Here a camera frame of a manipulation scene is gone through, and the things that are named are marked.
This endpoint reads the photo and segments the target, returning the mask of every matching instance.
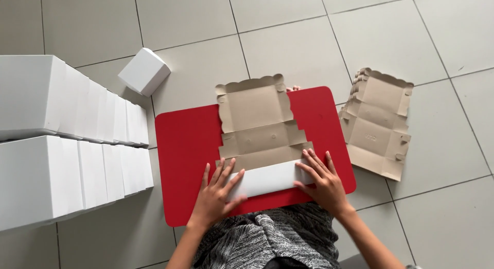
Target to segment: person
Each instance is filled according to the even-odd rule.
[[[244,170],[227,182],[235,159],[222,171],[222,158],[208,184],[207,164],[194,210],[166,268],[340,268],[333,218],[350,234],[369,268],[405,268],[347,201],[330,153],[325,153],[328,166],[312,149],[303,155],[309,165],[296,165],[312,178],[315,188],[297,181],[293,184],[315,202],[228,218],[230,211],[247,200],[240,196],[226,202]]]

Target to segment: red mat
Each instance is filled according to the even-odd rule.
[[[355,177],[346,150],[337,110],[328,87],[287,93],[294,119],[305,130],[319,159],[329,150],[345,192],[355,190]],[[221,120],[218,104],[159,114],[155,120],[160,161],[163,206],[171,227],[187,224],[201,186],[206,163],[211,164],[209,179],[219,160]],[[231,216],[312,200],[297,188],[249,198]]]

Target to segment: white paper strip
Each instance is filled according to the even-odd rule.
[[[293,188],[293,181],[311,184],[311,177],[295,165],[297,162],[307,164],[305,159],[299,159],[245,171],[244,177],[230,192],[227,201],[240,195],[254,197]],[[236,173],[231,174],[228,181],[236,175]]]

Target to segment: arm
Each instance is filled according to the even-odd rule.
[[[235,159],[232,158],[230,164],[221,172],[224,163],[225,159],[222,158],[209,185],[207,184],[209,163],[206,165],[194,210],[177,248],[173,252],[170,261],[168,261],[166,269],[189,269],[206,231],[213,224],[227,216],[240,203],[247,200],[246,197],[239,197],[226,203],[228,194],[244,176],[244,170],[240,171],[225,185],[226,179],[232,171],[233,165],[235,165]]]
[[[304,150],[303,154],[310,166],[303,163],[297,163],[297,166],[312,177],[316,188],[309,188],[297,181],[293,184],[309,194],[321,207],[341,222],[371,269],[404,269],[404,265],[377,239],[360,219],[355,208],[347,201],[330,153],[326,151],[328,167],[321,162],[312,149]]]

